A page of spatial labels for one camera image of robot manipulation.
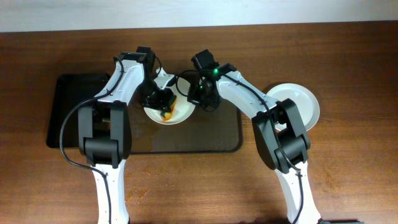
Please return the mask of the yellow green scrub sponge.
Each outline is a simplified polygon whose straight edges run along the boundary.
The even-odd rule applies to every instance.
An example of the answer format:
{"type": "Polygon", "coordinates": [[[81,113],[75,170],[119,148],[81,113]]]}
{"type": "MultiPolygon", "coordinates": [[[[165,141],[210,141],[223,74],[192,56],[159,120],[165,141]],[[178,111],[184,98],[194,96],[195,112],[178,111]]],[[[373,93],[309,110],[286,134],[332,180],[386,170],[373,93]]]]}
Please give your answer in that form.
{"type": "Polygon", "coordinates": [[[168,107],[160,112],[160,117],[163,121],[168,121],[172,117],[176,102],[177,97],[174,95],[173,97],[171,97],[168,107]]]}

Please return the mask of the cream plate with sauce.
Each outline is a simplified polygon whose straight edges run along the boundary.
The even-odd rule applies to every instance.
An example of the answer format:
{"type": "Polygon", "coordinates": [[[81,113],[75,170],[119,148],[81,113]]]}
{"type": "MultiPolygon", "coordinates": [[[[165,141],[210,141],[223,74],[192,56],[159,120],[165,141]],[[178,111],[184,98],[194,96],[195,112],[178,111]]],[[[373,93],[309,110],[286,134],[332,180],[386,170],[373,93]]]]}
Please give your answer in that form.
{"type": "Polygon", "coordinates": [[[170,116],[168,116],[168,119],[163,119],[163,117],[160,115],[160,111],[150,108],[144,108],[146,115],[156,123],[164,125],[173,125],[185,121],[195,110],[195,105],[188,102],[187,98],[178,92],[176,92],[176,96],[177,99],[175,106],[170,113],[170,116]]]}

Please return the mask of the light grey plate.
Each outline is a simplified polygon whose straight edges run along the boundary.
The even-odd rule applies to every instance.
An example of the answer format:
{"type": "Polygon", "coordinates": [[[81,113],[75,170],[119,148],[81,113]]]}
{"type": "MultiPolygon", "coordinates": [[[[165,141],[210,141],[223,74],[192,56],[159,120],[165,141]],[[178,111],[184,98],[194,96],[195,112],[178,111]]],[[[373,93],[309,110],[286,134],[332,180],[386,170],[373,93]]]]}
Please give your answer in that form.
{"type": "Polygon", "coordinates": [[[315,95],[304,86],[283,83],[272,87],[267,95],[279,101],[290,98],[297,105],[307,131],[317,124],[320,118],[320,105],[315,95]]]}

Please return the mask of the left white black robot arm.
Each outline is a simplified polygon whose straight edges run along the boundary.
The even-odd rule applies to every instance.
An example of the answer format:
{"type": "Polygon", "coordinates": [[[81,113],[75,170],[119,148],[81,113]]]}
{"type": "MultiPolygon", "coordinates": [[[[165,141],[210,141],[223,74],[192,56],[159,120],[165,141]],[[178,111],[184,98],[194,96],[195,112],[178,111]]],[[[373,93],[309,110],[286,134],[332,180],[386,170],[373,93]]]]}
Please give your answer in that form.
{"type": "Polygon", "coordinates": [[[176,101],[171,90],[151,77],[156,61],[153,50],[122,52],[114,58],[115,70],[104,88],[78,110],[79,148],[96,179],[99,223],[130,222],[124,167],[132,147],[128,106],[133,96],[143,107],[161,112],[170,112],[176,101]]]}

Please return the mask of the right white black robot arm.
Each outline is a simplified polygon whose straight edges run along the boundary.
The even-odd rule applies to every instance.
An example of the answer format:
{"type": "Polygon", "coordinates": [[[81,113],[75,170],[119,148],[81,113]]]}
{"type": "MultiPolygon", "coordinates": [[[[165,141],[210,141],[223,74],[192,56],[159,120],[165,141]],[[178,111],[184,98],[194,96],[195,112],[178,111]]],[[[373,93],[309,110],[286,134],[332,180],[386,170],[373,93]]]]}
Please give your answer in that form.
{"type": "Polygon", "coordinates": [[[252,122],[256,148],[263,163],[280,182],[290,223],[321,223],[308,180],[310,140],[297,105],[267,96],[231,64],[196,65],[188,100],[214,108],[227,100],[252,122]]]}

